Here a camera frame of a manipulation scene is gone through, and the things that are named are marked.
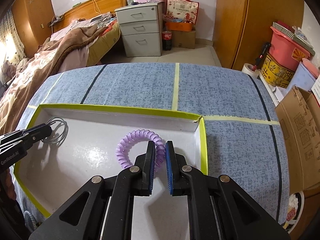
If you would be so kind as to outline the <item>person left hand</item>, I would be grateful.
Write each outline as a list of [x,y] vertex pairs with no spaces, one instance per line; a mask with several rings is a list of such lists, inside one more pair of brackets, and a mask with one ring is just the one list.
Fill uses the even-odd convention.
[[7,169],[3,173],[1,173],[1,184],[6,192],[7,196],[12,199],[16,200],[16,192],[15,187],[12,182],[12,176],[10,174],[10,170]]

